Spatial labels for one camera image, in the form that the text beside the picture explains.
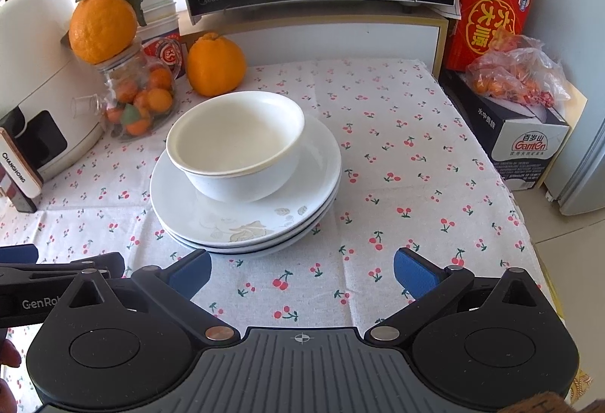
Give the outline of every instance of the cardboard box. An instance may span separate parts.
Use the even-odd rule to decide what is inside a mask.
[[[566,138],[565,120],[552,108],[538,118],[520,104],[478,96],[454,71],[444,70],[439,83],[509,189],[533,188]]]
[[[501,27],[520,34],[532,0],[460,0],[462,20],[447,45],[445,67],[465,71],[489,49],[495,31]]]

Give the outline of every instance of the tablecloth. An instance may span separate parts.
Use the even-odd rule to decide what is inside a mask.
[[[341,146],[344,178],[334,207],[299,243],[266,258],[213,257],[196,304],[240,332],[250,325],[357,326],[363,334],[413,301],[393,274],[401,246],[478,276],[526,268],[549,296],[508,190],[422,63],[256,67],[240,88],[286,95],[323,121]],[[201,98],[184,81],[177,100],[174,119]],[[186,255],[149,199],[149,178],[172,123],[129,144],[103,138],[44,186],[37,213],[5,213],[2,245],[34,243],[42,263],[118,251],[127,276]],[[8,336],[25,355],[37,329],[11,329]],[[34,411],[39,400],[25,361],[4,377],[20,410]]]

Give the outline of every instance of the gray ribbed plate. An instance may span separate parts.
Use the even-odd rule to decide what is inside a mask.
[[[249,330],[202,354],[192,374],[131,413],[462,413],[412,372],[403,355],[352,329]],[[59,413],[52,406],[40,413]]]

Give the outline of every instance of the glass jar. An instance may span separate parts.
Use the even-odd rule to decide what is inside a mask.
[[[75,115],[102,116],[111,136],[129,141],[148,135],[174,111],[174,78],[161,60],[143,52],[140,40],[96,68],[104,76],[104,96],[74,99]]]

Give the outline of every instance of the tiled floor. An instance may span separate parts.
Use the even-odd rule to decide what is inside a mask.
[[[557,291],[568,329],[592,386],[579,409],[605,398],[605,209],[564,217],[545,189],[516,191],[515,199]]]

